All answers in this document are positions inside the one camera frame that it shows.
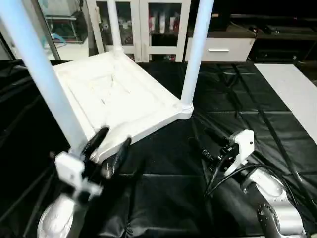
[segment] cable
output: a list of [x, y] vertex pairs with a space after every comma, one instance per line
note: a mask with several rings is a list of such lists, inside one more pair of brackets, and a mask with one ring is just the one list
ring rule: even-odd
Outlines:
[[206, 188], [206, 191], [205, 191], [205, 194], [204, 196], [207, 196], [207, 193], [208, 193], [208, 190], [212, 187], [213, 185], [213, 182], [214, 180], [216, 179], [218, 173], [219, 173], [219, 170], [220, 168], [223, 166], [224, 162], [226, 162], [227, 159], [229, 159], [230, 156], [229, 155], [225, 155], [216, 165], [216, 168], [215, 168], [215, 171], [214, 171], [214, 174], [212, 175], [212, 178], [211, 180], [209, 181], [208, 185], [207, 185], [207, 188]]
[[296, 203], [296, 199], [294, 197], [294, 194], [293, 192], [290, 190], [289, 186], [287, 185], [287, 183], [285, 182], [284, 178], [281, 178], [281, 176], [278, 176], [277, 174], [283, 174], [283, 172], [278, 169], [278, 168], [274, 168], [272, 166], [268, 166], [268, 165], [263, 165], [263, 164], [253, 164], [253, 165], [247, 165], [247, 166], [243, 166], [241, 168], [238, 168], [237, 170], [235, 170], [234, 172], [232, 172], [231, 174], [225, 176], [222, 180], [220, 180], [216, 186], [206, 194], [206, 196], [209, 196], [209, 195], [212, 195], [214, 193], [214, 191], [216, 191], [216, 189], [218, 187], [220, 187], [224, 182], [226, 182], [229, 178], [235, 176], [236, 174], [240, 173], [241, 171], [243, 170], [246, 170], [246, 169], [254, 169], [254, 168], [266, 168], [268, 170], [270, 170], [270, 172], [273, 174], [273, 176], [277, 177], [278, 179], [281, 180], [281, 183], [284, 185], [285, 189], [287, 190], [287, 192], [289, 193], [289, 195], [291, 196], [291, 199], [293, 200], [294, 204], [297, 204]]
[[205, 194], [204, 196], [207, 196], [207, 193], [208, 193], [208, 190], [210, 188], [212, 188], [212, 185], [213, 185], [213, 182], [214, 180], [216, 179], [218, 173], [219, 173], [219, 170], [220, 168], [223, 166], [223, 164], [228, 160], [230, 159], [232, 156], [236, 156], [237, 154], [239, 153], [239, 146], [237, 144], [234, 144], [232, 146], [232, 149], [227, 153], [225, 154], [221, 160], [217, 163], [216, 167], [215, 167], [215, 171], [214, 171], [214, 174], [212, 175], [212, 178], [211, 180], [209, 181], [208, 185], [207, 185], [207, 188], [206, 188], [206, 191], [205, 191]]

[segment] cabinet handle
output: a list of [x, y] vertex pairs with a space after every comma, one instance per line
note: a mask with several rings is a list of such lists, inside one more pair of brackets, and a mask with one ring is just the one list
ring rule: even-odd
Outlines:
[[149, 62], [149, 54], [148, 54], [148, 51], [147, 51], [147, 45], [145, 43], [143, 44], [142, 53], [143, 52], [144, 52], [144, 61], [145, 62]]
[[99, 12], [99, 7], [96, 6], [96, 17], [97, 17], [97, 22], [98, 24], [101, 23], [101, 17], [100, 17], [100, 12]]
[[134, 61], [135, 62], [141, 62], [140, 61], [140, 56], [139, 56], [139, 52], [138, 52], [138, 44], [133, 42], [134, 43]]
[[208, 49], [209, 52], [229, 52], [229, 49]]

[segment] white bracket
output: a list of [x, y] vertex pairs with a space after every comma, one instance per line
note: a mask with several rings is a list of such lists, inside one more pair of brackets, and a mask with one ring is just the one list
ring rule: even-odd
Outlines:
[[245, 165], [247, 158], [254, 151], [254, 133], [252, 130], [244, 130], [230, 136], [233, 143], [239, 145], [239, 154], [236, 156], [235, 161], [224, 173], [225, 176], [231, 174], [241, 164]]
[[85, 169], [85, 164], [82, 160], [66, 152], [61, 152], [55, 158], [55, 166], [59, 179], [74, 187], [76, 191], [86, 191], [91, 195], [97, 196], [101, 194], [102, 187], [88, 182], [87, 179], [83, 179], [82, 173]]

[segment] black tablecloth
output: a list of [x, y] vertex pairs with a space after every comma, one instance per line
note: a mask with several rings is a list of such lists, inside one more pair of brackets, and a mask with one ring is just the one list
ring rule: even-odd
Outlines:
[[[48, 107], [28, 72], [0, 64], [0, 237], [36, 237], [41, 213], [65, 189], [52, 164], [54, 154], [68, 149]], [[141, 67], [180, 98], [186, 65], [149, 63]], [[288, 155], [317, 198], [317, 146], [289, 109], [252, 64], [236, 66], [282, 141]], [[91, 206], [81, 237], [200, 237], [261, 235], [256, 214], [235, 180], [219, 188], [213, 199], [203, 199], [208, 170], [193, 153], [188, 138], [194, 137], [214, 155], [216, 145], [204, 133], [212, 127], [230, 134], [252, 129], [256, 150], [267, 161], [289, 173], [276, 143], [257, 111], [241, 79], [230, 64], [203, 64], [194, 97], [194, 113], [149, 135], [130, 148], [120, 176], [109, 182]], [[141, 175], [128, 176], [141, 164]], [[34, 187], [34, 180], [40, 182]], [[287, 180], [303, 201], [289, 173]], [[37, 204], [39, 196], [43, 201]], [[1, 216], [16, 202], [6, 218]], [[34, 207], [35, 220], [25, 228]], [[304, 225], [317, 232], [304, 203]]]

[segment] white cabinet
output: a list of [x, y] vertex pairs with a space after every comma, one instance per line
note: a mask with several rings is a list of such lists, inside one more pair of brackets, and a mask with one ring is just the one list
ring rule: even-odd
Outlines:
[[44, 15], [72, 16], [80, 10], [78, 0], [38, 0]]
[[[207, 38], [202, 61], [205, 62], [244, 62], [254, 43], [254, 38]], [[187, 43], [185, 61], [189, 54], [193, 38]]]
[[[124, 52], [135, 62], [182, 62], [191, 0], [116, 0]], [[112, 48], [106, 0], [87, 0], [99, 53]]]

